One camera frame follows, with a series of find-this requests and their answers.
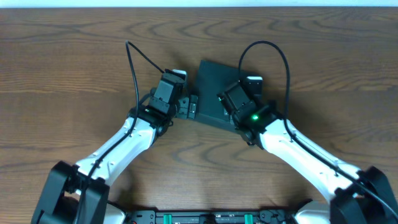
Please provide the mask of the dark green box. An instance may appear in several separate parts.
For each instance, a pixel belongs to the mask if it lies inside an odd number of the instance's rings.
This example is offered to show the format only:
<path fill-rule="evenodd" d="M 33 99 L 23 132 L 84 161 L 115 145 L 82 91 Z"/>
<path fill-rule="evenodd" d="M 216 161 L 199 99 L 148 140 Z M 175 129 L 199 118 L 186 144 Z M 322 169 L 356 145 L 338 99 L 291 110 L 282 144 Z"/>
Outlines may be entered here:
<path fill-rule="evenodd" d="M 238 81 L 254 81 L 258 89 L 262 77 L 256 73 L 202 60 L 192 86 L 192 94 L 198 97 L 194 121 L 234 132 L 234 124 L 220 103 L 217 94 Z"/>

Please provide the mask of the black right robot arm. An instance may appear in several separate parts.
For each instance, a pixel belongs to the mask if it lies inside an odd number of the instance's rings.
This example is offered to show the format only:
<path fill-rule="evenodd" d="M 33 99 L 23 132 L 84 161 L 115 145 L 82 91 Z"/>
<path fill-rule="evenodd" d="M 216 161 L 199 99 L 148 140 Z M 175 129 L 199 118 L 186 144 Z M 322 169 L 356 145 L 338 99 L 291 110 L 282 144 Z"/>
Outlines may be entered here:
<path fill-rule="evenodd" d="M 326 204 L 309 202 L 294 223 L 397 223 L 397 201 L 386 175 L 351 165 L 295 129 L 273 101 L 262 104 L 240 82 L 218 94 L 236 131 L 252 145 L 279 157 L 306 178 Z"/>

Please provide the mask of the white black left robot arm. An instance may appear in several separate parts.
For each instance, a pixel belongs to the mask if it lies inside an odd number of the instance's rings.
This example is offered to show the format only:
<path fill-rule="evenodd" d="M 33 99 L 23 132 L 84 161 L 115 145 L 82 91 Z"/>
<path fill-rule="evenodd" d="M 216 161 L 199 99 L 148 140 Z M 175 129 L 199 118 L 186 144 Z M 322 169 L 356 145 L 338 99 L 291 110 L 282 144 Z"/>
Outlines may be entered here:
<path fill-rule="evenodd" d="M 53 166 L 31 222 L 126 223 L 127 213 L 108 200 L 110 187 L 174 117 L 189 118 L 187 80 L 183 70 L 165 70 L 148 105 L 132 108 L 121 129 L 98 150 L 74 165 L 60 161 Z"/>

